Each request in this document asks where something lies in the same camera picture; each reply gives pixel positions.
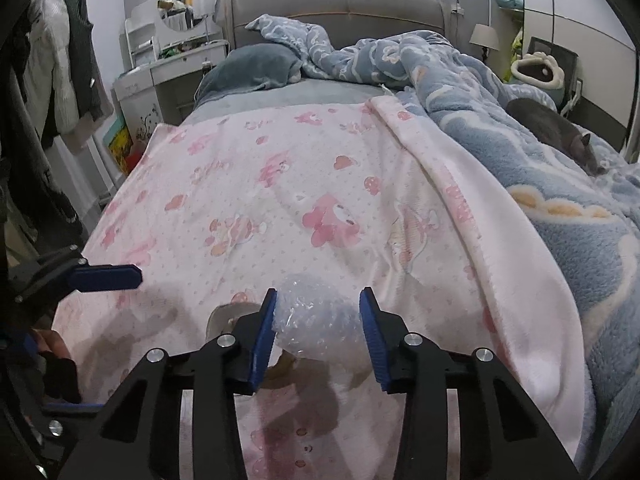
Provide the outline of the person's hand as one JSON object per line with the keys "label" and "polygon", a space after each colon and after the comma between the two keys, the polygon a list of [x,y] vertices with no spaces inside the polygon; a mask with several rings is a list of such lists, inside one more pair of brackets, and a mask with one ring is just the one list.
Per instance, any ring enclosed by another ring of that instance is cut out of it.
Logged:
{"label": "person's hand", "polygon": [[72,356],[64,339],[56,330],[32,329],[32,339],[35,341],[38,354],[52,354],[57,359],[71,361]]}

